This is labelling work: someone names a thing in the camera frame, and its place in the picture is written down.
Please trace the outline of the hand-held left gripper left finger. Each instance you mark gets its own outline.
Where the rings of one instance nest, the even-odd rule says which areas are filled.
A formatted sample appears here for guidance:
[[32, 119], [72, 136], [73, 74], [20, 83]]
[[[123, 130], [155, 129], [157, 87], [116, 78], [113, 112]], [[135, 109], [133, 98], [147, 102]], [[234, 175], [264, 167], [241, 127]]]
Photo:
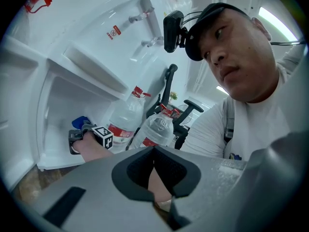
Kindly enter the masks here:
[[167, 167], [173, 149], [133, 149], [87, 162], [45, 189], [33, 206], [42, 232], [171, 232], [161, 217], [148, 178], [155, 166]]

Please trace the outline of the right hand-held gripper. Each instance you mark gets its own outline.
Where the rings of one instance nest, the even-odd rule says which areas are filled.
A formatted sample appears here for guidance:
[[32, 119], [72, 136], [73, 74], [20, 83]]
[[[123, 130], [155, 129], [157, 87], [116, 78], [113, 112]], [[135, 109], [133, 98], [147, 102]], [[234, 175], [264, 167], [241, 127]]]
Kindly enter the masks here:
[[80, 154], [73, 148], [73, 143], [83, 139], [86, 132], [94, 133], [96, 141], [106, 149], [113, 147], [113, 133], [104, 126], [93, 125], [90, 122], [85, 122], [79, 129], [69, 130], [68, 142], [71, 154]]

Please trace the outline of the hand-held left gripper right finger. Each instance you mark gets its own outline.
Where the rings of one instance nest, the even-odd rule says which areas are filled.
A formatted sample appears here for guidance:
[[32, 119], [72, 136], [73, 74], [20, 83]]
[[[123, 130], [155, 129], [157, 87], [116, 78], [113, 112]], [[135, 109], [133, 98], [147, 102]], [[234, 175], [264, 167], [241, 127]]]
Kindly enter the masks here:
[[156, 224], [154, 231], [246, 231], [240, 181], [246, 162], [156, 146], [154, 166], [172, 192], [168, 218]]

